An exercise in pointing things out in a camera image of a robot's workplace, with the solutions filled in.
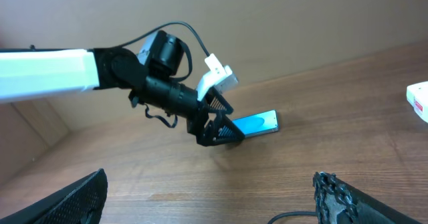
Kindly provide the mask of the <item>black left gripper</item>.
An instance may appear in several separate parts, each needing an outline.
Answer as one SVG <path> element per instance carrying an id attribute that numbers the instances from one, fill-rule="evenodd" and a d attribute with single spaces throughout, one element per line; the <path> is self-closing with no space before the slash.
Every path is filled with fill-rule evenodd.
<path id="1" fill-rule="evenodd" d="M 204 99 L 208 107 L 200 107 L 194 117 L 187 119 L 187 132 L 196 137 L 197 144 L 218 146 L 241 142 L 245 135 L 226 116 L 233 113 L 233 108 L 221 93 L 210 87 Z M 209 112 L 216 113 L 214 120 L 209 120 Z"/>

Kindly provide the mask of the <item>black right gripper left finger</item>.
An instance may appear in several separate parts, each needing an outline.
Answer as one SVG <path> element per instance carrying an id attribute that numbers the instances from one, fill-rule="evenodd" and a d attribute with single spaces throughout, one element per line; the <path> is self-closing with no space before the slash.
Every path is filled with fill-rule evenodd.
<path id="1" fill-rule="evenodd" d="M 1 219 L 3 224 L 99 224 L 108 192 L 104 169 Z"/>

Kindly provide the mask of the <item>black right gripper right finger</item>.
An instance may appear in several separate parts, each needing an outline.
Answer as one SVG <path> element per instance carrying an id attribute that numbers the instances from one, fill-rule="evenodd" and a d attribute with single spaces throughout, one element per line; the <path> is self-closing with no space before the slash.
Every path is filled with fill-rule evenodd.
<path id="1" fill-rule="evenodd" d="M 340 180 L 315 173 L 316 216 L 321 224 L 419 224 L 419 222 Z"/>

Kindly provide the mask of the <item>smartphone with teal screen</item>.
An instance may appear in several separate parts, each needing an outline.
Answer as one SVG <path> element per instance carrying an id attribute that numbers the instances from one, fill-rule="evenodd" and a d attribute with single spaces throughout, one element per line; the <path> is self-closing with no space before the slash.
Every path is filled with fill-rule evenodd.
<path id="1" fill-rule="evenodd" d="M 277 132 L 279 130 L 278 113 L 269 110 L 232 121 L 246 138 Z"/>

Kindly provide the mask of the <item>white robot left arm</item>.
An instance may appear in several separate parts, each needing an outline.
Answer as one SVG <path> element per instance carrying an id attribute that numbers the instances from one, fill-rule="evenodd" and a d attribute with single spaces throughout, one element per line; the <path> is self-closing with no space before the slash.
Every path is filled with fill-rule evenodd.
<path id="1" fill-rule="evenodd" d="M 201 146 L 241 142 L 245 135 L 229 119 L 233 108 L 220 92 L 199 92 L 176 76 L 183 57 L 191 57 L 187 44 L 165 31 L 151 34 L 138 54 L 124 47 L 2 49 L 1 102 L 129 89 L 132 107 L 156 106 L 167 116 L 185 118 L 187 132 Z"/>

